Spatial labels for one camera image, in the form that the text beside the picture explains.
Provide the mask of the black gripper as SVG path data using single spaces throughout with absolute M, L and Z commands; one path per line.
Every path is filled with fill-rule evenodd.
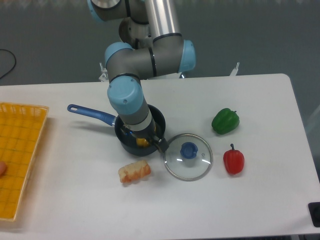
M 144 128 L 136 128 L 137 125 L 123 124 L 121 130 L 138 139 L 138 142 L 148 142 L 149 145 L 155 145 L 160 153 L 165 153 L 168 149 L 168 142 L 165 138 L 160 138 L 158 130 L 160 129 L 155 122 L 150 122 Z

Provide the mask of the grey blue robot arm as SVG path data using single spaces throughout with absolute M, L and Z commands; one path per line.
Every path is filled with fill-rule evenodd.
M 156 115 L 147 104 L 141 80 L 182 73 L 196 66 L 196 51 L 184 40 L 172 0 L 89 0 L 92 15 L 101 21 L 146 16 L 152 45 L 134 49 L 128 42 L 115 42 L 105 50 L 109 87 L 107 96 L 118 117 L 134 137 L 146 139 L 159 152 L 169 145 Z

